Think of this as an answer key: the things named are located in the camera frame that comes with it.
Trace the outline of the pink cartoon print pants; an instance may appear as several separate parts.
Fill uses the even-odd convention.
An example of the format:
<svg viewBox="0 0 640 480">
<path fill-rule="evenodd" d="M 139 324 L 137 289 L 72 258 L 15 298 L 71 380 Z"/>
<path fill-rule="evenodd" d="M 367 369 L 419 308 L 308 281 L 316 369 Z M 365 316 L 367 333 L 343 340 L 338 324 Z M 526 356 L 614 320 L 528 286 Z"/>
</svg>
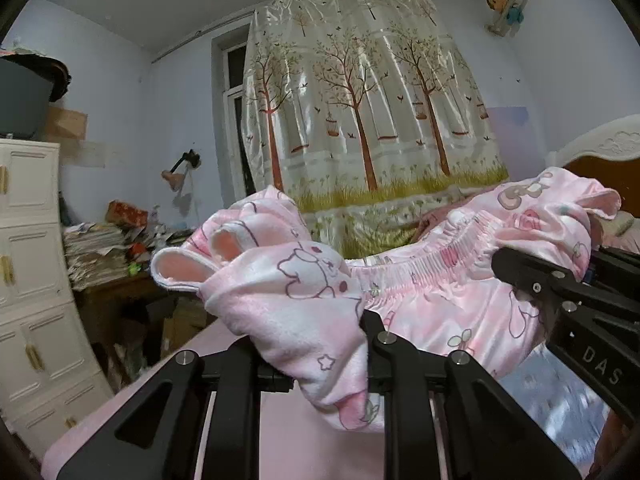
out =
<svg viewBox="0 0 640 480">
<path fill-rule="evenodd" d="M 250 337 L 331 426 L 378 432 L 383 407 L 368 387 L 364 312 L 416 348 L 466 350 L 506 376 L 541 343 L 547 317 L 496 278 L 492 255 L 510 247 L 582 278 L 594 222 L 614 218 L 620 203 L 599 181 L 551 167 L 472 197 L 416 243 L 348 260 L 311 237 L 292 198 L 265 188 L 157 252 L 151 272 Z"/>
</svg>

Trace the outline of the white and wood headboard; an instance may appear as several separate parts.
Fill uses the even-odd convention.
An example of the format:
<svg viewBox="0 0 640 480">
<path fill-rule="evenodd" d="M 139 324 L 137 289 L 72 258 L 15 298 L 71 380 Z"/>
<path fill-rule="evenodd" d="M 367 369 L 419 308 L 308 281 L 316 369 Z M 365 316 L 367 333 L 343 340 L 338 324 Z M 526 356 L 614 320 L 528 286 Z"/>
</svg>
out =
<svg viewBox="0 0 640 480">
<path fill-rule="evenodd" d="M 622 209 L 639 217 L 640 115 L 600 125 L 546 156 L 548 166 L 563 167 L 579 177 L 614 188 Z"/>
</svg>

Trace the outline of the dark wooden desk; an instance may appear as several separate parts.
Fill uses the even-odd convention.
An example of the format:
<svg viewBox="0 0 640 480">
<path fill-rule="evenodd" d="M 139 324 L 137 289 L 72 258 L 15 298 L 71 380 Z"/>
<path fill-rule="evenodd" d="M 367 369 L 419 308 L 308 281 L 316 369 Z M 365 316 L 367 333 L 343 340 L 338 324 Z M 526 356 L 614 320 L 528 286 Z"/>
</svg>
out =
<svg viewBox="0 0 640 480">
<path fill-rule="evenodd" d="M 114 392 L 215 321 L 186 292 L 158 286 L 149 273 L 74 292 L 91 348 Z"/>
</svg>

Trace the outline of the tree print curtain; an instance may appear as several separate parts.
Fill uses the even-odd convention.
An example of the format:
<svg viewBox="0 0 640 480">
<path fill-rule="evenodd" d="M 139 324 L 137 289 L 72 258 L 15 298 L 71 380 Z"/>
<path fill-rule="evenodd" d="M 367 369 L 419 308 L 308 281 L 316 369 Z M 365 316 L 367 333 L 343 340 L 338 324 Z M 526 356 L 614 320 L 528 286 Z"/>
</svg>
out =
<svg viewBox="0 0 640 480">
<path fill-rule="evenodd" d="M 480 88 L 432 0 L 272 0 L 247 36 L 242 133 L 256 188 L 349 259 L 506 180 Z"/>
</svg>

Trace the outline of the clutter pile on desk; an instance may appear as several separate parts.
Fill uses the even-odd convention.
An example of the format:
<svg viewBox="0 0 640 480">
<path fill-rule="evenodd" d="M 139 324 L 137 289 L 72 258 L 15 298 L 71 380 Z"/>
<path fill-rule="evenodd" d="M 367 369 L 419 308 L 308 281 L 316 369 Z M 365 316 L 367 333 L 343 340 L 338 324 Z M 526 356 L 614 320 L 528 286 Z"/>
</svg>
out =
<svg viewBox="0 0 640 480">
<path fill-rule="evenodd" d="M 146 211 L 113 200 L 102 222 L 62 229 L 70 286 L 76 292 L 145 271 L 158 250 L 181 245 L 193 230 L 160 221 L 160 207 Z"/>
</svg>

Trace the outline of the white drawer cabinet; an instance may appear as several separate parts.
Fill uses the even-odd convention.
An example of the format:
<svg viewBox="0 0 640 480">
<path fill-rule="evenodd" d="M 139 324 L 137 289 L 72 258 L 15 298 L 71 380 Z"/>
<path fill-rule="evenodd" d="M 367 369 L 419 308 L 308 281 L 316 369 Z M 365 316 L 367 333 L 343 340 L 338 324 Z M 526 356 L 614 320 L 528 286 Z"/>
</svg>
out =
<svg viewBox="0 0 640 480">
<path fill-rule="evenodd" d="M 76 308 L 58 215 L 58 146 L 1 143 L 1 415 L 30 452 L 112 395 Z"/>
</svg>

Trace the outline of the cardboard box on cabinet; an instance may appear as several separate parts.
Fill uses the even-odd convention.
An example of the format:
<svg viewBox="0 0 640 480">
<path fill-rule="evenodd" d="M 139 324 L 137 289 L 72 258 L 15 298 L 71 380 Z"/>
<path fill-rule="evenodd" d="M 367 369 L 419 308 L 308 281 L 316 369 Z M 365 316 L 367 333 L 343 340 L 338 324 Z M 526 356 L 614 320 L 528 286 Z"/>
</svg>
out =
<svg viewBox="0 0 640 480">
<path fill-rule="evenodd" d="M 43 127 L 43 139 L 70 139 L 83 141 L 86 138 L 88 115 L 76 110 L 49 106 Z"/>
</svg>

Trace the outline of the dark grey storage bin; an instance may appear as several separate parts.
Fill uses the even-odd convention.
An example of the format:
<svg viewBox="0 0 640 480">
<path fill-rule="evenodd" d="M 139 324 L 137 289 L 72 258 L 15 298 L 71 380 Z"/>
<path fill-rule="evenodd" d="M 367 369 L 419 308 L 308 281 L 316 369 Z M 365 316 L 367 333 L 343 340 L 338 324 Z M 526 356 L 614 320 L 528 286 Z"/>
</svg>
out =
<svg viewBox="0 0 640 480">
<path fill-rule="evenodd" d="M 72 77 L 56 58 L 10 54 L 1 58 L 2 138 L 39 140 L 49 104 L 66 95 Z"/>
</svg>

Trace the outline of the wall mounted pink lamp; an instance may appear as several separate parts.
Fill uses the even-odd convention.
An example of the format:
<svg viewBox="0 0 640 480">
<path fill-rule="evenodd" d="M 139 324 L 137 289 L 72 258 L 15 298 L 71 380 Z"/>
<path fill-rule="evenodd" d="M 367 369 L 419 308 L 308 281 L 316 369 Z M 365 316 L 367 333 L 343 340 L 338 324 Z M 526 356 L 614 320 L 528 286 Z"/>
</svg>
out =
<svg viewBox="0 0 640 480">
<path fill-rule="evenodd" d="M 178 192 L 186 180 L 186 173 L 190 169 L 196 169 L 201 165 L 201 156 L 193 150 L 183 152 L 180 158 L 168 170 L 160 173 L 162 179 L 168 183 L 172 192 Z"/>
</svg>

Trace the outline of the wall hanging toy ornament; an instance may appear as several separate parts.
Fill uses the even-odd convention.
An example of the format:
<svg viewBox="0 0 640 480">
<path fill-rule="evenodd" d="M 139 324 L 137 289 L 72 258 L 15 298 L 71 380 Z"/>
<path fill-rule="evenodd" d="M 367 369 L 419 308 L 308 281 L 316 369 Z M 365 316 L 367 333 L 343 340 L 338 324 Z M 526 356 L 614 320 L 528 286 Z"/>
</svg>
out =
<svg viewBox="0 0 640 480">
<path fill-rule="evenodd" d="M 486 0 L 494 14 L 486 26 L 488 32 L 498 37 L 514 37 L 524 22 L 524 10 L 529 0 Z"/>
</svg>

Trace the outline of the window frame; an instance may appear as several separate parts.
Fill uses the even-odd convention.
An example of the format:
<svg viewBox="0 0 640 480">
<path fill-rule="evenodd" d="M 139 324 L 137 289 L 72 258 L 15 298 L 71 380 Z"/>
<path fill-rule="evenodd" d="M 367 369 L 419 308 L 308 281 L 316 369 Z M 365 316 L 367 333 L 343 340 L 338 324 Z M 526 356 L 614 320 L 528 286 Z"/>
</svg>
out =
<svg viewBox="0 0 640 480">
<path fill-rule="evenodd" d="M 212 40 L 212 102 L 221 196 L 224 206 L 255 192 L 242 139 L 243 76 L 250 25 Z"/>
</svg>

